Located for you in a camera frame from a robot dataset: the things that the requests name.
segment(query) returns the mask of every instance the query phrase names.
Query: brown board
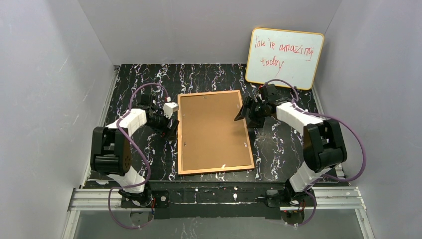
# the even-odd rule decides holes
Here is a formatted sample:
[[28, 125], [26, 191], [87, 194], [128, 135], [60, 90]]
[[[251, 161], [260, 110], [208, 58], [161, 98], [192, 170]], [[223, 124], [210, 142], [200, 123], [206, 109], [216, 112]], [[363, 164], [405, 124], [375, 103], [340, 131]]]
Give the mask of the brown board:
[[179, 174], [253, 169], [240, 91], [178, 95]]

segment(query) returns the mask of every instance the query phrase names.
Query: yellow whiteboard frame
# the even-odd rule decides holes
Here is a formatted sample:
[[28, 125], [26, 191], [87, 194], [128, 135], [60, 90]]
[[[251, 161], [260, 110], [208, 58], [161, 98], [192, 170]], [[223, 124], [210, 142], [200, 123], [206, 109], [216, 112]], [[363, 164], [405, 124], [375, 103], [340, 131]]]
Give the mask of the yellow whiteboard frame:
[[[314, 71], [314, 77], [312, 78], [311, 87], [310, 87], [310, 88], [308, 88], [308, 89], [298, 88], [299, 90], [305, 90], [305, 91], [310, 90], [310, 89], [312, 88], [312, 86], [314, 85], [315, 74], [317, 73], [317, 68], [318, 68], [319, 58], [321, 57], [322, 46], [324, 45], [324, 41], [325, 41], [324, 34], [322, 34], [322, 33], [317, 33], [317, 32], [291, 31], [291, 30], [274, 29], [274, 28], [265, 28], [265, 27], [256, 27], [256, 28], [254, 28], [254, 29], [252, 30], [252, 34], [251, 34], [251, 42], [250, 42], [250, 45], [249, 45], [248, 62], [246, 63], [246, 74], [245, 74], [245, 79], [246, 79], [246, 81], [247, 81], [247, 82], [250, 82], [250, 83], [255, 83], [255, 84], [262, 84], [262, 82], [255, 82], [255, 81], [249, 81], [249, 80], [248, 80], [248, 65], [249, 65], [249, 59], [250, 59], [250, 58], [249, 58], [249, 57], [250, 57], [250, 51], [251, 51], [251, 48], [252, 48], [252, 43], [253, 43], [253, 32], [254, 32], [256, 29], [272, 30], [272, 31], [288, 31], [288, 32], [297, 32], [297, 33], [315, 34], [315, 35], [321, 35], [321, 36], [322, 36], [321, 51], [319, 52], [319, 56], [318, 56], [318, 59], [317, 59], [317, 61], [316, 61], [316, 67], [315, 67], [315, 71]], [[277, 85], [277, 84], [274, 84], [274, 85], [275, 85], [275, 86], [284, 87], [284, 88], [290, 88], [289, 86], [284, 86], [284, 85]]]

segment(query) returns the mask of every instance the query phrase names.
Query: whiteboard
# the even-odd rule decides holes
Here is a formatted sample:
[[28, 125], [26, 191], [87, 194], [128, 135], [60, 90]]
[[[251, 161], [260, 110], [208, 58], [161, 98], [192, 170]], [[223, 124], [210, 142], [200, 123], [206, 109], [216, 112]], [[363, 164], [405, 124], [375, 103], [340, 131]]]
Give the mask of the whiteboard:
[[[282, 79], [301, 90], [314, 82], [324, 35], [257, 27], [252, 31], [246, 80], [264, 84]], [[274, 82], [276, 86], [288, 87]]]

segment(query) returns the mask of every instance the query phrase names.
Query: black marble tabletop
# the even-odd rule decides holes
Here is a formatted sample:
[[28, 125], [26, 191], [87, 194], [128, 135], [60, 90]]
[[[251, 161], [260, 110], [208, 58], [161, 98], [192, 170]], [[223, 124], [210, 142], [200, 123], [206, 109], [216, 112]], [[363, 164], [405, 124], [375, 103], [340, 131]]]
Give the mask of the black marble tabletop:
[[[245, 80], [244, 64], [138, 64], [122, 65], [112, 95], [105, 124], [114, 122], [128, 108], [132, 92], [145, 83], [162, 84], [173, 100], [178, 94], [240, 90], [243, 97], [253, 97], [259, 87]], [[291, 98], [287, 88], [278, 88]], [[152, 93], [158, 104], [164, 100], [157, 87], [148, 87], [142, 93]], [[298, 105], [317, 112], [312, 91], [299, 90]], [[149, 127], [140, 128], [133, 139], [144, 151], [151, 164], [151, 180], [185, 181], [277, 181], [285, 182], [303, 162], [302, 137], [288, 124], [267, 118], [263, 128], [249, 129], [255, 169], [238, 172], [208, 173], [181, 176], [177, 173], [177, 142], [166, 142]], [[132, 166], [146, 177], [145, 165], [132, 148]], [[92, 172], [91, 180], [105, 179]]]

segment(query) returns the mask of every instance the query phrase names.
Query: board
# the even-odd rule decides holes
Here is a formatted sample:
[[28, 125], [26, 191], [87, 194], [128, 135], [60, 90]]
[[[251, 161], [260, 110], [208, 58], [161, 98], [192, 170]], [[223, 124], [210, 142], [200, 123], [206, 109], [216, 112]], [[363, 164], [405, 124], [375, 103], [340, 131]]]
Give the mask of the board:
[[240, 91], [178, 95], [178, 173], [253, 169], [246, 120], [234, 121]]
[[[264, 84], [272, 79], [309, 90], [321, 54], [324, 35], [269, 28], [255, 28], [249, 46], [246, 80]], [[288, 87], [283, 83], [276, 86]]]

